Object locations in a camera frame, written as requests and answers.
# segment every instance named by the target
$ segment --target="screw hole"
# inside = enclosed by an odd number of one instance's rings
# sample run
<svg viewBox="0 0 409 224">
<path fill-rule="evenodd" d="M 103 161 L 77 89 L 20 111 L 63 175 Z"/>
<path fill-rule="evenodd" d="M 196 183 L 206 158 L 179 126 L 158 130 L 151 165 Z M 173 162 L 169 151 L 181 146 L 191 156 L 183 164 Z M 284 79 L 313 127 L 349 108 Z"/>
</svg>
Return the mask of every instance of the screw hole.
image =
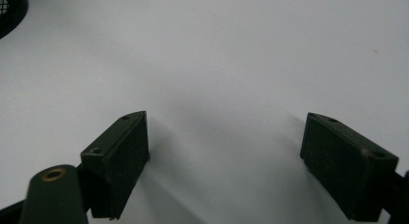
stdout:
<svg viewBox="0 0 409 224">
<path fill-rule="evenodd" d="M 43 174 L 41 179 L 44 182 L 53 182 L 60 179 L 65 173 L 66 170 L 64 168 L 56 168 Z"/>
<path fill-rule="evenodd" d="M 99 154 L 100 152 L 101 152 L 100 148 L 93 148 L 93 149 L 90 150 L 90 153 L 92 153 L 92 154 Z"/>
</svg>

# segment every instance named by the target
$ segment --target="white surface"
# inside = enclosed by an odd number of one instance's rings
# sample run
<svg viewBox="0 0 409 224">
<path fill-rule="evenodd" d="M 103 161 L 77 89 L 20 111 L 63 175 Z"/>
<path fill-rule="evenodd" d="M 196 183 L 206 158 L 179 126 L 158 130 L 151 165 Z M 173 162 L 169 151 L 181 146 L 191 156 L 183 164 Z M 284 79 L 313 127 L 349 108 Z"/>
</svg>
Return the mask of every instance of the white surface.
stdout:
<svg viewBox="0 0 409 224">
<path fill-rule="evenodd" d="M 29 1 L 0 41 L 0 208 L 139 110 L 116 223 L 349 223 L 299 158 L 309 111 L 409 169 L 409 0 Z"/>
</svg>

